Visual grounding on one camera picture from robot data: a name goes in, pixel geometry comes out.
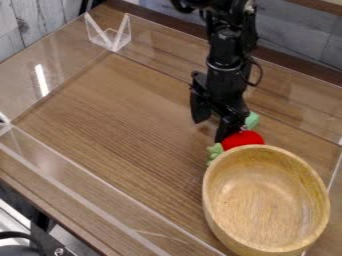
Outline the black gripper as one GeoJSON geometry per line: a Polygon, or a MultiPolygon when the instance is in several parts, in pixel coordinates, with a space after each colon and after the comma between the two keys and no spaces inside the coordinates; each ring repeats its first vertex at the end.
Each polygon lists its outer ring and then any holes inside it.
{"type": "Polygon", "coordinates": [[[206,72],[193,71],[189,86],[190,116],[194,123],[205,121],[212,114],[218,116],[214,141],[238,132],[249,111],[242,94],[248,86],[250,65],[217,70],[209,67],[206,72]]]}

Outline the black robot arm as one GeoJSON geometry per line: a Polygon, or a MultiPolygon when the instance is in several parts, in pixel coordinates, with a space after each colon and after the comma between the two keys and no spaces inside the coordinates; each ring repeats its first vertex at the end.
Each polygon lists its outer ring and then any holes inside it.
{"type": "Polygon", "coordinates": [[[198,11],[209,45],[206,72],[193,71],[189,85],[190,116],[194,123],[218,116],[214,141],[221,142],[245,127],[249,110],[242,94],[256,87],[263,70],[250,56],[256,48],[255,0],[169,0],[182,14],[198,11]]]}

